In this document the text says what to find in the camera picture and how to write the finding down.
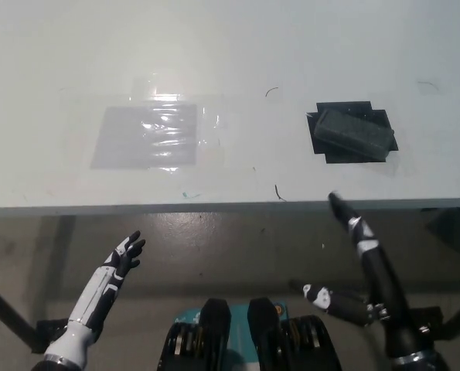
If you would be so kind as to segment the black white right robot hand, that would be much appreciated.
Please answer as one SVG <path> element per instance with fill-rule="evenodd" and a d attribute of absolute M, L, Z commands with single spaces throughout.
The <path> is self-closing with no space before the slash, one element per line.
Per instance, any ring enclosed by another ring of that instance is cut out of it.
<path fill-rule="evenodd" d="M 434 342 L 417 327 L 398 276 L 382 243 L 347 201 L 337 193 L 328 195 L 335 218 L 348 232 L 370 288 L 370 302 L 364 302 L 301 280 L 290 281 L 292 290 L 321 311 L 353 323 L 383 323 L 385 354 L 393 370 L 436 370 L 438 355 Z"/>

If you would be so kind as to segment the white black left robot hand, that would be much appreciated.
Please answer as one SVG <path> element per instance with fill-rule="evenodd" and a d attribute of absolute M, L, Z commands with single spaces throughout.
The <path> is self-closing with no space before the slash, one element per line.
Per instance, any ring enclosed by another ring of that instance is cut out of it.
<path fill-rule="evenodd" d="M 88 349 L 101 336 L 104 322 L 130 270 L 140 264 L 145 241 L 135 231 L 122 240 L 91 276 L 75 304 L 64 333 L 52 341 L 35 370 L 84 370 Z"/>

